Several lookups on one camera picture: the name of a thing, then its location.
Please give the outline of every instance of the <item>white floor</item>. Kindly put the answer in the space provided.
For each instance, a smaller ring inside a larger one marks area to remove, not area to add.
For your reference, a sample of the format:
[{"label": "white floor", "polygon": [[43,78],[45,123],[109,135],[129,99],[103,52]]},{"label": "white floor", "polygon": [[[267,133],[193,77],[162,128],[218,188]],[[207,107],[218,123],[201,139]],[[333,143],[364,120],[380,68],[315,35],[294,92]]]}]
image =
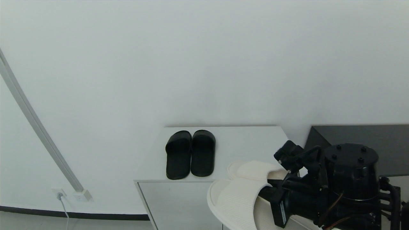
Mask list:
[{"label": "white floor", "polygon": [[[65,230],[66,218],[0,212],[1,230]],[[70,219],[69,230],[153,230],[150,221]]]}]

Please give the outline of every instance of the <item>black table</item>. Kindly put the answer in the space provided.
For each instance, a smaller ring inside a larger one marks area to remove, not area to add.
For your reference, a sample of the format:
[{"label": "black table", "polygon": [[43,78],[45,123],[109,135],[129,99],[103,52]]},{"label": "black table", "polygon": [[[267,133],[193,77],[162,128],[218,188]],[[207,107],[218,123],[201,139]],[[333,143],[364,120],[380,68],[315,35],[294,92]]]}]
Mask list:
[{"label": "black table", "polygon": [[409,175],[409,125],[312,126],[304,149],[344,143],[373,148],[379,155],[380,176]]}]

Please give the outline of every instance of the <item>black baseboard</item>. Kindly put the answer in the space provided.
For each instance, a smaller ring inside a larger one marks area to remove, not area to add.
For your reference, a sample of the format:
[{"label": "black baseboard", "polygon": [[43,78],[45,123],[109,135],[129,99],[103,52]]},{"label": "black baseboard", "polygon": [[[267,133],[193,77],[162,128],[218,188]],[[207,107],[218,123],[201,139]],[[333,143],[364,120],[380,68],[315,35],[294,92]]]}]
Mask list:
[{"label": "black baseboard", "polygon": [[[0,211],[14,212],[28,215],[38,216],[54,216],[54,217],[66,217],[64,212],[48,211],[38,209],[28,209],[19,207],[7,207],[0,206]],[[146,214],[98,214],[98,213],[79,213],[68,212],[70,218],[76,219],[94,219],[94,220],[116,220],[116,221],[149,221],[149,217]]]}]

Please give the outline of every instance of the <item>slide sandal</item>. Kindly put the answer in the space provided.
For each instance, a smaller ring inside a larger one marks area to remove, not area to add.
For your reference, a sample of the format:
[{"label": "slide sandal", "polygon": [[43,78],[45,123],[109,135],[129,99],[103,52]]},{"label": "slide sandal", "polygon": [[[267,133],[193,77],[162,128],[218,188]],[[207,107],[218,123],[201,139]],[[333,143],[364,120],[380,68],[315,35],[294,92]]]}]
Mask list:
[{"label": "slide sandal", "polygon": [[[213,215],[230,230],[282,229],[274,224],[270,203],[258,197],[265,186],[271,185],[245,178],[217,180],[207,191],[207,204]],[[289,219],[285,229],[309,228]]]},{"label": "slide sandal", "polygon": [[191,172],[195,176],[209,176],[214,169],[216,140],[207,130],[198,130],[192,138]]},{"label": "slide sandal", "polygon": [[166,177],[179,180],[190,172],[190,143],[192,136],[188,131],[179,131],[169,138],[165,146],[167,153]]},{"label": "slide sandal", "polygon": [[[256,160],[249,162],[237,160],[232,162],[228,166],[227,173],[231,179],[239,177],[267,182],[267,179],[283,180],[288,172],[280,165],[273,165],[271,163]],[[307,229],[313,230],[320,229],[312,222],[312,220],[309,220],[307,218],[292,215],[290,219],[294,220],[295,222],[304,226]]]}]

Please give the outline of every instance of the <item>metal rail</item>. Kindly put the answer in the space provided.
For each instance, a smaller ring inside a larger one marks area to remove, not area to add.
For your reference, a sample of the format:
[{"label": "metal rail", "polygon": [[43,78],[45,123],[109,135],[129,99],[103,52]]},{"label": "metal rail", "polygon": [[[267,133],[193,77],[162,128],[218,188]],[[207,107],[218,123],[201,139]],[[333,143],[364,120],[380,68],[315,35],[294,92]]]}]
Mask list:
[{"label": "metal rail", "polygon": [[13,71],[11,70],[7,60],[0,49],[0,74],[2,75],[4,81],[6,82],[7,87],[9,88],[11,94],[16,100],[21,111],[26,116],[31,127],[33,127],[38,138],[43,143],[44,147],[47,149],[50,156],[54,159],[55,163],[60,168],[61,172],[65,175],[71,186],[77,192],[82,192],[84,188],[81,183],[75,177],[74,173],[71,171],[67,162],[64,160],[64,157],[61,155],[57,146],[52,141],[51,137],[48,135],[46,129],[38,118],[33,107],[31,107],[27,97],[25,96],[23,90],[17,82],[16,77],[14,76]]}]

